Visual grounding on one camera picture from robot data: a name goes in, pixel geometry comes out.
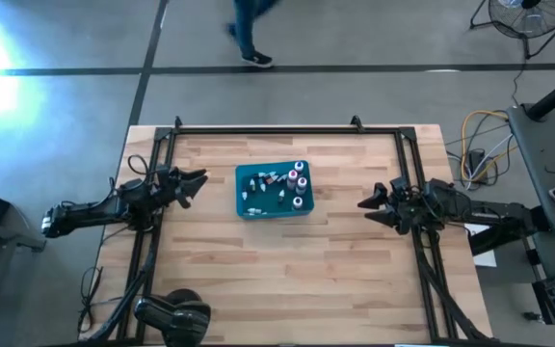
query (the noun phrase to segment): teal plastic bin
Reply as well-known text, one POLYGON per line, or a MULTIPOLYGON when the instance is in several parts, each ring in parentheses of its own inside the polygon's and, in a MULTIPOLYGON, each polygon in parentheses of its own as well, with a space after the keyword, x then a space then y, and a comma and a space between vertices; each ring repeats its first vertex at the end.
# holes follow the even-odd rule
POLYGON ((301 195, 304 200, 304 205, 300 209, 293 209, 293 199, 297 197, 295 190, 289 190, 286 186, 286 180, 283 182, 274 182, 267 184, 266 191, 260 189, 258 179, 255 179, 256 191, 252 193, 250 190, 250 179, 258 173, 271 173, 276 172, 278 176, 288 174, 289 171, 295 169, 295 163, 281 162, 281 163, 267 163, 267 164, 253 164, 253 165, 240 165, 235 169, 236 179, 236 192, 235 198, 237 199, 237 214, 245 220, 267 219, 267 218, 282 218, 282 217, 295 217, 304 216, 309 214, 314 209, 314 197, 312 194, 312 177, 309 170, 309 164, 304 160, 298 160, 304 163, 304 170, 300 176, 307 179, 307 189, 301 195), (278 203, 279 191, 284 190, 284 201, 278 203), (242 193, 248 192, 248 198, 243 200, 242 193), (260 209, 266 214, 249 215, 248 209, 260 209))

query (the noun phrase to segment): butcher block tabletop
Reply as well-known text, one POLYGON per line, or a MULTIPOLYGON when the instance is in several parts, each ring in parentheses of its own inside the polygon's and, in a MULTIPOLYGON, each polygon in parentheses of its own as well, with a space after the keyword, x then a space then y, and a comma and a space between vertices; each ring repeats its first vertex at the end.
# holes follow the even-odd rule
MULTIPOLYGON (((452 181, 440 127, 413 127, 425 178, 452 181)), ((155 128, 130 128, 118 185, 138 177, 127 166, 130 155, 149 161, 155 128)), ((408 142, 405 146, 415 181, 408 142)), ((203 344, 430 342, 412 238, 365 219, 366 210, 357 208, 372 195, 375 182, 388 186, 400 176, 393 136, 178 135, 173 164, 206 169, 209 180, 191 208, 173 203, 166 210, 152 293, 195 290, 213 309, 203 344), (315 208, 309 215, 257 221, 237 216, 236 166, 301 159, 309 163, 313 180, 315 208)), ((121 228, 106 227, 104 238, 121 228)), ((124 292, 134 237, 126 230, 101 247, 95 303, 124 292)), ((464 230, 447 226, 440 249, 451 294, 491 336, 464 230)), ((94 324, 81 337, 94 333, 116 304, 94 306, 94 324)), ((440 335, 446 335, 436 295, 435 307, 440 335)), ((135 329, 132 315, 128 335, 135 329)), ((162 336, 147 328, 145 343, 161 344, 162 336)))

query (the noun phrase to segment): person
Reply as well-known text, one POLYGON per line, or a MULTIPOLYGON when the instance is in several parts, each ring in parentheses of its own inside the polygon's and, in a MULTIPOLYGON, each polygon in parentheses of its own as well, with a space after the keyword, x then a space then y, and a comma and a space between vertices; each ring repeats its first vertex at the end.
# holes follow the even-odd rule
POLYGON ((254 48, 252 28, 254 21, 267 13, 279 0, 233 0, 235 22, 226 24, 228 34, 235 39, 241 49, 241 59, 255 67, 272 67, 273 59, 254 48))

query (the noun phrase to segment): white paper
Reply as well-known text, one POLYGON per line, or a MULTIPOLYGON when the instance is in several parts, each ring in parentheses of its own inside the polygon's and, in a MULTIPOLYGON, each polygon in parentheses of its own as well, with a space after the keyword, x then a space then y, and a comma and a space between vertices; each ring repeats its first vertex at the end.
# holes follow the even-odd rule
MULTIPOLYGON (((468 230, 472 232, 472 234, 478 234, 483 230, 489 229, 489 226, 481 226, 481 225, 472 225, 472 224, 464 224, 468 230)), ((489 252, 485 252, 483 254, 476 255, 474 257, 474 264, 477 266, 488 266, 488 267, 496 267, 496 256, 493 254, 493 250, 489 252)))

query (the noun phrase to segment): fan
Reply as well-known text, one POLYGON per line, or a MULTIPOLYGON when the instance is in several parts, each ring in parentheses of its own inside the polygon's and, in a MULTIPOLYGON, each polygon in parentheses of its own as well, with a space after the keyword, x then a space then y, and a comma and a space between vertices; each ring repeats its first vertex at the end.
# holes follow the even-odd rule
POLYGON ((470 18, 470 29, 493 25, 502 34, 521 39, 524 56, 530 59, 541 53, 555 38, 555 0, 483 0, 470 18), (489 3, 489 22, 474 23, 475 16, 489 3), (536 51, 530 53, 529 39, 554 32, 536 51))

